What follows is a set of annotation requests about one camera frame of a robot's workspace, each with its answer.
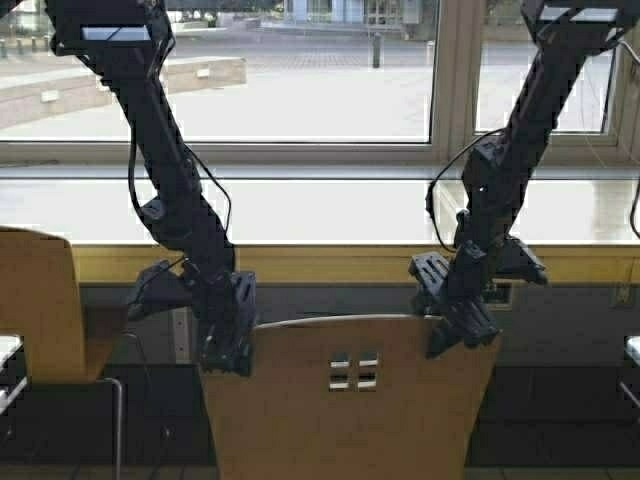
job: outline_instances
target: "bollard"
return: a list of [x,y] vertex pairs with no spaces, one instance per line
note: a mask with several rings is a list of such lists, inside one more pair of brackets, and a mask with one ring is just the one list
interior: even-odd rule
[[382,37],[379,33],[373,35],[373,68],[380,68],[380,46]]

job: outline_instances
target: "black robotic arm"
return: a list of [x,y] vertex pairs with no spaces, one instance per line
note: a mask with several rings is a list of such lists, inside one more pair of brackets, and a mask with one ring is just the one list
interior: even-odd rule
[[[190,306],[198,319],[201,365],[248,375],[255,276],[234,272],[234,246],[202,195],[199,160],[184,143],[160,83],[160,69],[175,44],[163,1],[47,0],[46,11],[55,29],[53,52],[74,55],[96,73],[126,115],[137,215],[158,243],[183,252],[180,276],[167,261],[140,274],[129,298],[130,320]],[[157,190],[143,206],[133,181],[136,147]]]
[[640,18],[637,0],[525,0],[522,14],[539,51],[507,127],[471,150],[462,180],[468,196],[458,213],[449,263],[438,253],[413,257],[419,282],[416,313],[441,315],[427,356],[463,341],[490,343],[498,334],[481,294],[494,278],[546,284],[544,266],[509,231],[551,132],[590,56],[618,45]]

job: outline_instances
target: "wooden chair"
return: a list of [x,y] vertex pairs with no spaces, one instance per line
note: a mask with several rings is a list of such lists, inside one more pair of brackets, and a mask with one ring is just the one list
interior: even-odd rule
[[499,338],[427,360],[436,321],[256,327],[250,378],[201,374],[221,480],[462,480]]
[[113,385],[117,395],[115,476],[119,478],[122,385],[113,378],[100,378],[100,374],[122,335],[126,318],[87,331],[67,240],[0,227],[0,255],[0,335],[23,338],[29,382]]

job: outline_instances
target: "building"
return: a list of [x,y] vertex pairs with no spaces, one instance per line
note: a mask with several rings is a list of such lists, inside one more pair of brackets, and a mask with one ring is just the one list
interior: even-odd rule
[[293,22],[432,31],[434,4],[432,0],[285,0],[284,10],[285,19]]

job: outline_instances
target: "small display screen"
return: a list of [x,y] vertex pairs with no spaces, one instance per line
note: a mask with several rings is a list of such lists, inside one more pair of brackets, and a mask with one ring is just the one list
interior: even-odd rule
[[151,40],[145,25],[140,27],[82,27],[82,36],[89,41],[144,42]]
[[[568,12],[565,7],[544,7],[540,20],[543,22],[553,22],[561,15]],[[615,22],[618,17],[616,8],[585,8],[582,12],[573,17],[574,22]]]

